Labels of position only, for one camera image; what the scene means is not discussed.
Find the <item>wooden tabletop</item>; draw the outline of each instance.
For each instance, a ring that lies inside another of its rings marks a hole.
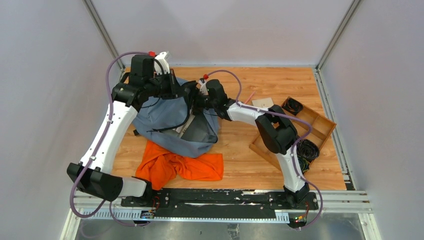
[[[175,75],[188,81],[198,80],[204,74],[222,67],[176,67]],[[323,106],[311,68],[225,67],[241,80],[240,100],[244,101],[256,91],[254,99],[271,97],[274,104],[282,104],[291,96],[302,104],[324,115]],[[219,79],[229,98],[236,98],[237,81],[228,73],[215,73],[210,79]],[[121,177],[135,175],[140,165],[147,140],[134,136],[134,126],[128,128],[116,154],[112,174]],[[249,149],[255,138],[256,127],[243,122],[221,121],[218,142],[210,153],[222,153],[224,174],[220,181],[193,181],[177,176],[167,188],[210,189],[282,189],[281,171]],[[342,171],[332,140],[328,140],[305,177],[321,190],[346,190]]]

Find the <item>gray wall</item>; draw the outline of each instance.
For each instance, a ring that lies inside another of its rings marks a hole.
[[[181,65],[317,64],[352,0],[93,0],[120,53]]]
[[[0,239],[58,239],[112,57],[80,0],[1,1],[0,33]]]
[[[323,69],[384,240],[422,239],[424,1],[364,0]]]

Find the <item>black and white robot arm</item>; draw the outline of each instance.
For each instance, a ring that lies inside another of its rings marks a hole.
[[[107,111],[88,151],[78,164],[70,163],[67,168],[67,174],[75,182],[82,169],[90,159],[92,160],[91,165],[78,182],[77,188],[84,193],[110,202],[118,197],[126,196],[134,196],[150,202],[152,198],[150,182],[136,177],[111,175],[116,153],[128,127],[149,97],[165,100],[176,99],[187,97],[186,93],[191,91],[196,94],[195,99],[191,101],[191,107],[214,109],[222,119],[258,127],[266,147],[276,154],[281,166],[284,175],[284,190],[293,195],[296,202],[300,202],[309,192],[309,186],[303,180],[299,164],[292,162],[293,159],[297,161],[296,149],[294,156],[288,151],[297,138],[297,131],[290,120],[241,107],[242,103],[236,103],[227,98],[223,86],[217,79],[200,82],[200,89],[196,88],[196,82],[194,84],[189,82],[186,86],[179,85],[173,71],[169,68],[166,57],[167,53],[162,52],[159,55],[136,55],[132,58],[130,73],[126,73],[112,90],[113,116],[111,120],[109,111]],[[278,105],[262,109],[284,114]],[[110,123],[107,134],[99,146],[97,154],[93,156],[94,148],[107,123]]]

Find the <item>wooden tray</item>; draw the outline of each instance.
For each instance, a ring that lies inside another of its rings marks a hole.
[[[284,103],[287,102],[288,99],[294,99],[294,98],[288,97],[284,101]],[[308,106],[304,104],[303,104],[303,110],[300,111],[296,116],[294,116],[293,114],[291,114],[290,112],[286,110],[284,110],[284,112],[288,116],[293,116],[293,117],[302,119],[305,122],[308,122],[309,124],[312,125],[313,127],[312,132],[306,137],[306,139],[316,144],[319,150],[323,148],[324,144],[330,138],[331,133],[336,127],[336,124],[334,122],[330,121],[325,116],[319,114],[318,112],[312,110],[311,108],[309,108]],[[298,121],[291,121],[291,122],[296,128],[297,134],[299,136],[304,135],[308,131],[308,127],[305,124]],[[270,152],[268,148],[265,146],[259,132],[257,133],[256,137],[253,139],[253,141],[249,144],[249,148],[255,153],[257,153],[259,156],[264,158],[267,162],[272,164],[274,167],[281,170],[277,157],[275,156],[274,153]]]

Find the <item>orange fabric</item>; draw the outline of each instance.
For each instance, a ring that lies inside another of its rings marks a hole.
[[[150,181],[154,190],[160,190],[174,179],[177,173],[187,180],[222,180],[223,155],[205,153],[197,158],[180,156],[152,141],[147,141],[143,160],[135,171],[135,176]]]

